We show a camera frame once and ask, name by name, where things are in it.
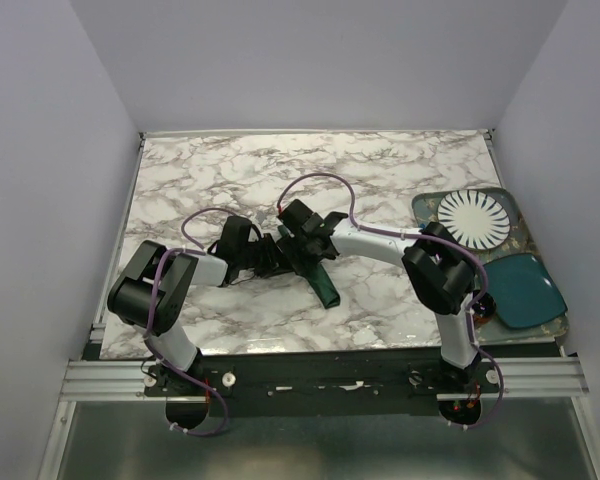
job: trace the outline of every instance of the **gray wall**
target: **gray wall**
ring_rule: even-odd
[[[600,0],[567,4],[495,144],[569,305],[600,427]]]
[[[70,4],[0,0],[1,480],[37,474],[137,146]]]
[[[565,0],[71,0],[141,130],[494,127]]]

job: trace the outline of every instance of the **purple cable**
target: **purple cable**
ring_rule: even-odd
[[[189,235],[186,232],[185,227],[187,226],[187,223],[189,223],[191,220],[196,218],[198,215],[202,215],[203,213],[207,213],[207,212],[224,212],[224,213],[228,213],[229,215],[237,215],[236,212],[234,212],[233,210],[229,210],[228,208],[208,207],[208,208],[203,208],[202,210],[198,210],[197,212],[192,213],[191,215],[189,215],[187,218],[184,219],[184,221],[182,222],[182,225],[180,225],[180,231],[182,232],[182,235],[184,235],[184,238],[189,240],[191,243],[193,243],[194,245],[201,248],[203,250],[203,253],[202,253],[203,255],[206,255],[204,253],[204,245],[202,245],[202,243],[200,243],[198,240],[196,240],[191,235]]]
[[[472,319],[472,315],[471,315],[471,307],[476,302],[478,302],[484,296],[485,293],[487,293],[487,288],[489,287],[489,279],[487,277],[487,271],[484,269],[484,266],[482,265],[482,262],[480,261],[480,259],[478,257],[476,257],[473,253],[462,248],[460,245],[450,242],[448,240],[444,240],[442,238],[433,237],[431,235],[423,235],[420,233],[416,233],[416,234],[404,233],[403,234],[400,232],[392,232],[390,230],[384,230],[381,228],[374,228],[374,227],[367,227],[366,225],[359,224],[354,215],[354,210],[355,210],[355,206],[356,206],[356,194],[353,191],[353,187],[347,180],[345,180],[344,178],[342,178],[339,175],[336,175],[335,173],[314,172],[314,173],[307,173],[306,175],[302,175],[302,176],[296,178],[293,182],[291,182],[289,185],[287,185],[287,187],[280,194],[280,197],[278,197],[278,202],[276,203],[276,207],[278,208],[279,212],[282,211],[282,200],[284,199],[285,195],[289,192],[289,190],[291,190],[291,188],[294,185],[300,183],[301,181],[306,180],[307,178],[312,178],[312,177],[334,178],[334,179],[338,180],[339,182],[341,182],[345,187],[347,187],[347,190],[349,190],[349,195],[351,196],[351,203],[349,204],[349,220],[351,221],[351,224],[354,227],[356,227],[362,231],[365,231],[365,232],[376,233],[379,235],[388,235],[390,237],[396,237],[396,238],[408,238],[411,240],[428,240],[430,242],[439,243],[441,245],[449,247],[449,248],[459,252],[460,254],[464,255],[471,261],[471,263],[473,263],[476,266],[476,269],[478,270],[478,274],[480,275],[480,280],[481,280],[480,287],[481,288],[480,288],[480,292],[478,293],[478,295],[476,295],[467,304],[467,307],[466,307],[466,311],[465,311],[466,317],[465,318],[466,318],[466,323],[467,323],[467,331],[469,333],[469,341],[471,342],[471,345],[473,345],[473,347],[476,349],[476,351],[480,355],[486,357],[491,362],[491,365],[493,366],[493,368],[496,370],[496,373],[498,374],[498,381],[500,382],[500,390],[498,392],[498,399],[496,400],[496,404],[491,409],[491,411],[487,414],[487,416],[483,420],[481,420],[473,425],[467,425],[467,428],[475,428],[479,425],[483,425],[484,423],[486,423],[492,417],[493,413],[495,413],[500,407],[502,397],[504,396],[504,376],[502,375],[502,370],[500,369],[500,365],[498,365],[498,362],[496,362],[496,359],[493,358],[493,356],[489,355],[487,352],[485,352],[483,349],[481,349],[480,346],[476,342],[475,331],[474,331],[474,327],[473,327],[473,319]]]
[[[191,218],[194,218],[199,213],[200,212],[193,214],[185,221],[188,221]],[[180,370],[178,367],[173,365],[169,360],[165,359],[162,356],[162,354],[160,352],[158,352],[158,350],[156,350],[153,343],[151,342],[151,333],[153,332],[153,322],[154,322],[155,315],[156,315],[156,306],[158,304],[158,287],[160,285],[160,279],[162,278],[162,270],[164,270],[164,266],[167,262],[167,259],[173,253],[189,253],[189,254],[194,254],[194,255],[200,255],[200,254],[204,255],[204,252],[199,252],[198,250],[183,249],[183,248],[170,248],[162,254],[162,257],[160,257],[160,261],[158,262],[158,267],[156,268],[156,275],[153,279],[153,286],[151,287],[151,301],[149,303],[149,316],[147,318],[147,328],[145,329],[143,338],[144,338],[144,343],[147,346],[147,349],[153,355],[155,355],[155,357],[158,360],[160,360],[165,367],[167,367],[169,370],[174,372],[176,375],[193,383],[194,385],[197,385],[198,387],[203,388],[204,390],[206,390],[207,392],[209,392],[211,395],[213,395],[214,397],[216,397],[218,399],[218,401],[222,405],[222,410],[224,411],[224,417],[222,419],[222,423],[220,423],[220,425],[218,425],[213,430],[210,430],[208,432],[195,432],[193,430],[184,429],[175,424],[173,425],[173,428],[175,428],[176,430],[179,430],[183,433],[186,433],[187,435],[191,435],[194,437],[209,437],[209,436],[220,433],[225,428],[225,425],[229,421],[229,407],[227,406],[227,402],[225,402],[224,398],[222,398],[222,395],[220,395],[218,392],[216,392],[209,385],[207,385],[204,382],[201,382],[200,380],[193,378],[192,376],[188,375],[186,372]]]

